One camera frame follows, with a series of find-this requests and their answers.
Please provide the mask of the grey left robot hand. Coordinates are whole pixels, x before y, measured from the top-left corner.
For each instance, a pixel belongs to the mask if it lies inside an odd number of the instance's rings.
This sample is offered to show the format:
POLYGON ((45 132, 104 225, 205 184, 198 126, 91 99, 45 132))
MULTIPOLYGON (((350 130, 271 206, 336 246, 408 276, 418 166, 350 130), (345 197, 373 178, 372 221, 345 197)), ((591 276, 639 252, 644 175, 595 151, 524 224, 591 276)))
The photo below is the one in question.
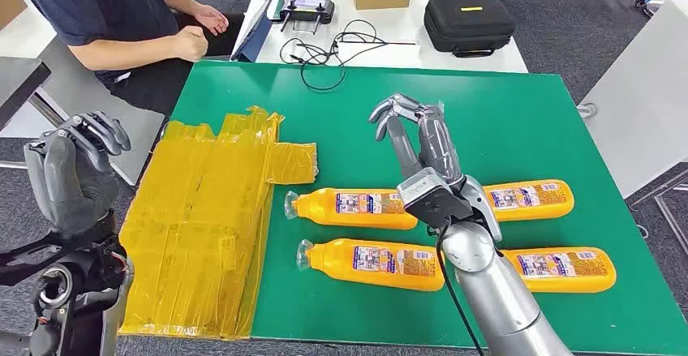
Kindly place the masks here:
POLYGON ((104 218, 118 196, 110 157, 131 149, 116 118, 80 113, 24 145, 39 209, 61 238, 84 234, 104 218))

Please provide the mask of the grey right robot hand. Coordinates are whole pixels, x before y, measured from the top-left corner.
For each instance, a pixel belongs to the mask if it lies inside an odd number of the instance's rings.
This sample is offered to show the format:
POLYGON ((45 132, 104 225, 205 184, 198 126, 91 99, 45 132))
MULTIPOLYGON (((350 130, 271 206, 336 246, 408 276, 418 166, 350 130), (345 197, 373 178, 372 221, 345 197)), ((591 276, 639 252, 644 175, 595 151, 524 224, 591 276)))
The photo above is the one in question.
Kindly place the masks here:
POLYGON ((440 105, 424 105, 401 93, 394 93, 376 105, 368 122, 376 124, 377 141, 389 137, 404 178, 431 167, 449 185, 464 179, 440 105), (420 152, 415 152, 401 123, 403 118, 418 126, 420 152))

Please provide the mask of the person's right hand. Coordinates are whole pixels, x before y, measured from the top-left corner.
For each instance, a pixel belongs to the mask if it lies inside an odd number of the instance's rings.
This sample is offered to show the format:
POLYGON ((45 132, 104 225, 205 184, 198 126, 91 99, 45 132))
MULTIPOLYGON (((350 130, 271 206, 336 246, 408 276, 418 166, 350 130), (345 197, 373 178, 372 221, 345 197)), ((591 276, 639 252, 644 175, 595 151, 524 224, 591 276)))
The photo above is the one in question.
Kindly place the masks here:
POLYGON ((186 26, 171 37, 170 56, 188 62, 198 62, 206 55, 208 41, 202 27, 186 26))

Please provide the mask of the person's left hand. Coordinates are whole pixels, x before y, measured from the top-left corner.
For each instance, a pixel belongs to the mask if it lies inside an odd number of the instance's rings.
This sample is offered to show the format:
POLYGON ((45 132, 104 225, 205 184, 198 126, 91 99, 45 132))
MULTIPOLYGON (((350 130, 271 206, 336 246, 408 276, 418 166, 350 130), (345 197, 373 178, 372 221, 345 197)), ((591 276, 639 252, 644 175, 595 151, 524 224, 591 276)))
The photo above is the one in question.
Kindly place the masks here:
POLYGON ((192 11, 196 21, 207 28, 214 36, 224 33, 228 26, 228 19, 212 6, 197 3, 192 11))

